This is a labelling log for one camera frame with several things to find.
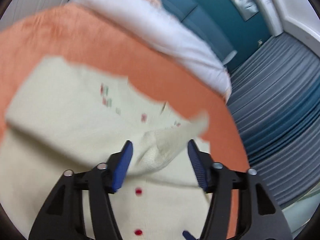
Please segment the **white wall unit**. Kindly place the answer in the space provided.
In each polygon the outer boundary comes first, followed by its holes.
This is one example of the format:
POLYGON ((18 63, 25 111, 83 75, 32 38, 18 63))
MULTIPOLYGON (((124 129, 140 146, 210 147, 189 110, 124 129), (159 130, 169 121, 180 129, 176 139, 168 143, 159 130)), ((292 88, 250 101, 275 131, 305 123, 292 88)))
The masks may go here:
POLYGON ((268 27, 270 34, 274 37, 281 35, 283 27, 280 21, 280 17, 277 13, 276 7, 272 0, 254 0, 257 4, 260 13, 262 14, 264 21, 268 27))

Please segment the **white quilt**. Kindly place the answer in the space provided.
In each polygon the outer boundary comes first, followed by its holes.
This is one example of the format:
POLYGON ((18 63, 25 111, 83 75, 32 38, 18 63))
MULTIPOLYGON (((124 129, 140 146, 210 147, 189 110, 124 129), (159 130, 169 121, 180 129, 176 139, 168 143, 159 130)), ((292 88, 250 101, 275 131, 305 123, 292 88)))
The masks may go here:
POLYGON ((71 0, 115 22, 155 50, 169 55, 224 100, 231 78, 209 44, 166 11, 161 0, 71 0))

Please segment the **orange plush bed blanket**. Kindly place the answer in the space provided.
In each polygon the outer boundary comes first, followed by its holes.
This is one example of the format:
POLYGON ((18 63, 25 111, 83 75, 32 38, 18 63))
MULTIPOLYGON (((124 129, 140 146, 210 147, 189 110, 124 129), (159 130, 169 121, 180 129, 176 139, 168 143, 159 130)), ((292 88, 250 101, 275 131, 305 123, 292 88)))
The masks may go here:
POLYGON ((126 78, 142 96, 167 102, 185 120, 208 115, 201 140, 209 153, 239 171, 248 168, 226 100, 174 58, 150 48, 133 33, 79 5, 30 16, 1 32, 1 144, 14 96, 46 57, 61 57, 106 75, 126 78))

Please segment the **cream knit cardigan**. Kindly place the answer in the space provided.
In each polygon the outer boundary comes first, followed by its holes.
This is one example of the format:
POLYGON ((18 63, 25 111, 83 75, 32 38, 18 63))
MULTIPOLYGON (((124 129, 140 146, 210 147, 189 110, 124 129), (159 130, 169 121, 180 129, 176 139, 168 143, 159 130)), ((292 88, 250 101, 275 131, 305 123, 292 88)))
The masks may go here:
POLYGON ((111 196, 124 239, 200 235, 209 197, 199 188, 187 143, 201 140, 208 115, 185 120, 167 102, 139 94, 126 78, 61 57, 46 57, 20 87, 5 119, 1 205, 24 237, 65 170, 83 172, 119 152, 133 156, 121 189, 111 196))

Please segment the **teal padded headboard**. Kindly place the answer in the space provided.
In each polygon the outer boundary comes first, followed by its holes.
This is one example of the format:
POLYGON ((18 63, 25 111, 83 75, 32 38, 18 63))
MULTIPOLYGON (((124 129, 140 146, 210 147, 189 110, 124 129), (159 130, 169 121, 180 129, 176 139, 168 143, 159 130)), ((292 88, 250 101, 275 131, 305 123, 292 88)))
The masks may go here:
POLYGON ((244 20, 230 0, 161 0, 176 16, 211 47, 229 72, 243 64, 271 34, 261 13, 244 20))

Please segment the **blue grey curtain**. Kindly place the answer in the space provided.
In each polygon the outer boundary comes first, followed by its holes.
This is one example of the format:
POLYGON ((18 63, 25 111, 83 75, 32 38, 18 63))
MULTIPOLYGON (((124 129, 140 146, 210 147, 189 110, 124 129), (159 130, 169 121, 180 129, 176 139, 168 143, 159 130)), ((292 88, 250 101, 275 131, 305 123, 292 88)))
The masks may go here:
POLYGON ((282 33, 231 80, 228 108, 249 164, 286 207, 319 182, 319 57, 282 33))

